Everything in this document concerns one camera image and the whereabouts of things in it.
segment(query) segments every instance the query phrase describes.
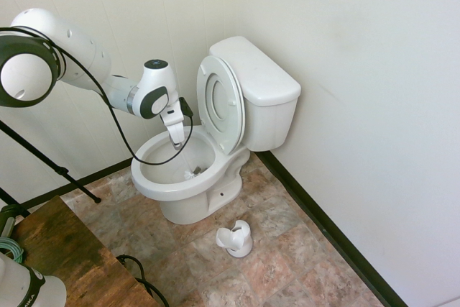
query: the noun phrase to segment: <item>wooden tabletop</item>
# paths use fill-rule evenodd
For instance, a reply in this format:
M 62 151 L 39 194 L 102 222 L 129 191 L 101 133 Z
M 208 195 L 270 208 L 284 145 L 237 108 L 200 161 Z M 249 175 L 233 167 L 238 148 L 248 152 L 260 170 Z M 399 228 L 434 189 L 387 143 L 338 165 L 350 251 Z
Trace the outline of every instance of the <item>wooden tabletop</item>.
M 15 226 L 25 265 L 60 278 L 65 307 L 160 306 L 59 198 Z

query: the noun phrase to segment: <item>toilet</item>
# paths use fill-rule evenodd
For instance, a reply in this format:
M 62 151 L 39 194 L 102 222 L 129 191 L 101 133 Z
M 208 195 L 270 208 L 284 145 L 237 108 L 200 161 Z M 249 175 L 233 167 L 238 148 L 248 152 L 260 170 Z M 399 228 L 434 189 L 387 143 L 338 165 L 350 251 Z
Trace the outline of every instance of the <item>toilet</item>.
M 213 45 L 198 69 L 201 125 L 183 151 L 164 165 L 132 161 L 132 180 L 160 202 L 166 219 L 192 224 L 233 201 L 250 151 L 282 145 L 293 119 L 300 85 L 244 37 Z M 190 127 L 185 127 L 185 137 Z M 168 132 L 142 145 L 141 160 L 162 162 L 176 153 Z

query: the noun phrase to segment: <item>green cable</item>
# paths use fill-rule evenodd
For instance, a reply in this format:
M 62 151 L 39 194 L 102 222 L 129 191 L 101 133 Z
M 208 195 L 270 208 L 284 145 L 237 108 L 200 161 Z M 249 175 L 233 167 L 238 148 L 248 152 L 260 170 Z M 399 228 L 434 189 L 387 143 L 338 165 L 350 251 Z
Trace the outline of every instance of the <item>green cable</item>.
M 13 239 L 9 237 L 0 237 L 0 248 L 9 250 L 6 254 L 12 253 L 13 260 L 19 264 L 22 263 L 22 254 L 24 250 Z

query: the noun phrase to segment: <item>black baseboard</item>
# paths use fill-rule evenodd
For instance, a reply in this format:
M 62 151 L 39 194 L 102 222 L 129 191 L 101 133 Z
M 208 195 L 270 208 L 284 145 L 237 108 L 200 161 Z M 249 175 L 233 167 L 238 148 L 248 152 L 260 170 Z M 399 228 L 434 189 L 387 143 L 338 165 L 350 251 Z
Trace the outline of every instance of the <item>black baseboard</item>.
M 256 154 L 379 300 L 388 307 L 408 307 L 280 161 L 270 151 Z
M 115 165 L 112 165 L 110 167 L 104 168 L 103 170 L 100 170 L 96 173 L 93 173 L 91 175 L 88 175 L 84 178 L 81 178 L 80 180 L 77 180 L 81 185 L 88 185 L 89 183 L 93 183 L 96 180 L 99 180 L 107 175 L 113 174 L 115 172 L 118 172 L 119 170 L 129 167 L 131 165 L 132 159 L 129 158 L 128 160 L 121 161 L 120 163 L 117 163 Z M 61 186 L 59 188 L 56 188 L 53 191 L 50 191 L 48 193 L 42 194 L 41 196 L 35 197 L 33 199 L 30 199 L 21 205 L 26 208 L 30 209 L 33 208 L 34 206 L 40 205 L 41 203 L 44 203 L 46 201 L 49 201 L 52 197 L 54 196 L 62 196 L 66 193 L 69 193 L 73 190 L 75 190 L 77 187 L 73 185 L 72 183 L 69 183 L 67 185 Z

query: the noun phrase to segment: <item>robotic arm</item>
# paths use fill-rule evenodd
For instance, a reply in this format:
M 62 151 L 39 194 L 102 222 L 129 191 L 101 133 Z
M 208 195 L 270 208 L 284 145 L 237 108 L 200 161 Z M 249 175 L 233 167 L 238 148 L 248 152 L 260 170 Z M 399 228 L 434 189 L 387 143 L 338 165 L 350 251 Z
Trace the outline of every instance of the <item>robotic arm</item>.
M 29 9 L 11 24 L 23 32 L 0 36 L 0 106 L 27 107 L 41 102 L 57 81 L 101 94 L 97 85 L 60 49 L 70 53 L 99 82 L 110 106 L 151 119 L 160 115 L 171 142 L 184 141 L 183 113 L 175 76 L 163 60 L 144 64 L 141 81 L 111 75 L 109 54 L 94 39 L 64 19 L 43 9 Z

